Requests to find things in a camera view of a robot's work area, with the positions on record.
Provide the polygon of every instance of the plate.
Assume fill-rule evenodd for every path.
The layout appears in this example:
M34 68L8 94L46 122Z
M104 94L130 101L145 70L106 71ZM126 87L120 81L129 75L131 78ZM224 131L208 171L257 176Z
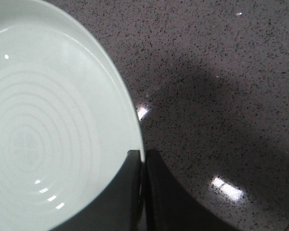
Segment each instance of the plate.
M45 231L143 152L136 111L96 39L60 9L0 0L0 231Z

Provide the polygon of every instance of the countertop surface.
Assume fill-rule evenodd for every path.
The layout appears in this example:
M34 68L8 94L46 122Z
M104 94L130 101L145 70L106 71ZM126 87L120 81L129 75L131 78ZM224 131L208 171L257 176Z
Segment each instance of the countertop surface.
M242 231L289 225L289 0L48 0L108 52L146 149Z

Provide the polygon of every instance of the ceramic plate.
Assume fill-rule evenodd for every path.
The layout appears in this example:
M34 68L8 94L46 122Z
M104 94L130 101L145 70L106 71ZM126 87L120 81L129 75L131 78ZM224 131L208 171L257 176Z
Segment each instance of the ceramic plate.
M138 119L113 63L58 8L0 0L0 231L45 231L107 186Z

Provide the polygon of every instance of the gray countertop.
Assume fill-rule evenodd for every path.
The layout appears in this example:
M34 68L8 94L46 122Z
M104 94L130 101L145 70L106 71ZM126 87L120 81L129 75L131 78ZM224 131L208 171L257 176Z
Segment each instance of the gray countertop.
M289 224L289 0L48 0L100 41L146 149L243 231Z

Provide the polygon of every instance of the white plate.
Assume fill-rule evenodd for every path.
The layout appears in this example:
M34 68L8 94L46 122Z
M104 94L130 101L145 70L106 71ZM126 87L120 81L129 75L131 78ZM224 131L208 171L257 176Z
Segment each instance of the white plate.
M58 8L0 0L0 231L44 231L79 212L141 150L113 63Z

